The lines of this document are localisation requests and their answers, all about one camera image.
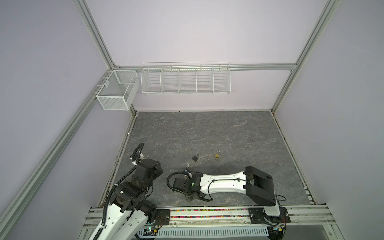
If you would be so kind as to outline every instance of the wire rack with compartments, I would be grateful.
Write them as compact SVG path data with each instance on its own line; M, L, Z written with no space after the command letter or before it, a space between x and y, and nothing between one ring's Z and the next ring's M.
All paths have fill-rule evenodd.
M139 85L136 71L113 70L96 97L105 110L129 110Z
M143 67L144 94L214 94L231 92L229 63Z

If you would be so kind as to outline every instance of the black padlock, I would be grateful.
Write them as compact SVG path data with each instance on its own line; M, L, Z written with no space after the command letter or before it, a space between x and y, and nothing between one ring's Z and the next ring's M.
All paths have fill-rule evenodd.
M199 154L196 154L196 156L193 156L193 157L192 157L192 160L196 162L196 161L199 159L199 157L200 157L200 155L199 155Z

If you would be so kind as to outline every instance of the white wire basket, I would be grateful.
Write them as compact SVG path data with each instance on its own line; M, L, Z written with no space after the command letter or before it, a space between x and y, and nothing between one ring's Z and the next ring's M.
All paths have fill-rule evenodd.
M224 65L144 67L144 94L214 94L231 92L229 63Z
M96 97L105 110L129 110L139 85L136 71L113 70Z

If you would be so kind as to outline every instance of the gray marble floor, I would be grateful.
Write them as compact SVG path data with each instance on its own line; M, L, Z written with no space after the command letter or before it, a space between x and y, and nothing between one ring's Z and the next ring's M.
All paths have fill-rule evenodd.
M255 205L245 194L237 193L212 194L214 200L209 203L187 202L184 195L172 192L166 185L169 174L186 167L222 175L254 166L272 175L276 194L287 198L282 204L310 203L270 112L139 113L116 179L133 167L129 156L142 141L144 156L159 160L164 171L154 181L154 193L148 198L159 207ZM219 160L214 156L217 151ZM200 159L194 162L192 156L196 154Z

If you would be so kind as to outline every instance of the metal beam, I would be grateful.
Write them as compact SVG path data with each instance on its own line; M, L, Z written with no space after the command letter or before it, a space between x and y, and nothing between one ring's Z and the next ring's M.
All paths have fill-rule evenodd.
M327 23L329 22L332 14L336 10L339 3L340 3L340 0L328 0L328 2L326 3L317 23L315 25L315 28L313 29L313 31L310 35L310 38L308 39L307 43L305 44L304 49L302 50L302 52L301 52L301 54L300 54L300 56L296 62L297 68L295 70L291 70L291 74L288 76L287 81L285 82L282 90L280 91L280 94L278 95L278 97L275 101L275 104L272 107L273 113L276 112L277 108L279 107L279 105L283 101L285 94L288 92L292 82L297 77L299 70L302 68L305 60L309 56L313 47L315 46L317 40L319 39L319 36L321 35L323 30L325 29Z
M80 109L76 112L75 116L71 119L63 132L57 138L55 143L51 146L47 154L40 161L39 165L33 171L27 182L17 193L15 198L9 204L5 212L0 217L0 240L6 239L11 232L21 215L36 195L37 191L51 172L52 168L64 152L65 148L87 117L88 113L93 107L96 101L96 93L100 90L102 84L107 77L111 74L111 71L107 71L98 85L89 94L86 101L82 104Z
M295 70L296 63L257 63L257 64L230 64L231 71L251 71L251 70ZM170 68L180 67L179 65L153 65L151 68ZM115 70L132 70L142 72L143 66L117 66Z
M80 16L84 21L85 26L88 29L89 34L91 35L96 47L98 48L100 55L102 56L105 64L109 69L115 67L115 63L112 60L111 55L108 52L107 46L104 43L103 38L101 37L100 31L96 26L96 23L92 17L91 11L85 0L72 0L75 4L77 10L79 10Z

